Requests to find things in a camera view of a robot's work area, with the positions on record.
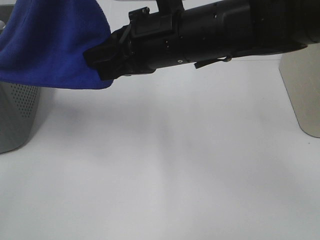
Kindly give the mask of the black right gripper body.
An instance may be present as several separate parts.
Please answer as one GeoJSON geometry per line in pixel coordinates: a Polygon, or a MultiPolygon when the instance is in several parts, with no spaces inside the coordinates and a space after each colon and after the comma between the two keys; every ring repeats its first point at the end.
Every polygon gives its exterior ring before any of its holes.
{"type": "Polygon", "coordinates": [[[152,74],[157,69],[190,62],[181,34],[183,6],[159,6],[150,13],[148,7],[129,12],[129,24],[110,37],[124,41],[122,53],[131,57],[132,75],[152,74]]]}

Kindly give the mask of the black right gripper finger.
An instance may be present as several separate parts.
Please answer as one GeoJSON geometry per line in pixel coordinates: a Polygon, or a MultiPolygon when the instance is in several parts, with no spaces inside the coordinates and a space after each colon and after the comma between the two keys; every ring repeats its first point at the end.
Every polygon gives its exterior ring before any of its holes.
{"type": "Polygon", "coordinates": [[[122,76],[131,76],[133,68],[130,56],[113,56],[98,61],[98,74],[102,81],[115,80],[122,76]]]}
{"type": "Polygon", "coordinates": [[[90,68],[99,65],[110,65],[119,68],[124,63],[122,48],[124,40],[109,37],[107,40],[83,52],[86,64],[90,68]]]}

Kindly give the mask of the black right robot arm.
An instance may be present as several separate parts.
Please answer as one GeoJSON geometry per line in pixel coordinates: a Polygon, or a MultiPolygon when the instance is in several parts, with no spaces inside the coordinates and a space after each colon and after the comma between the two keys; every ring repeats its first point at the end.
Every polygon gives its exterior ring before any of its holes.
{"type": "Polygon", "coordinates": [[[191,9],[159,0],[157,7],[131,11],[128,25],[84,52],[101,80],[289,53],[320,41],[317,0],[221,0],[191,9]]]}

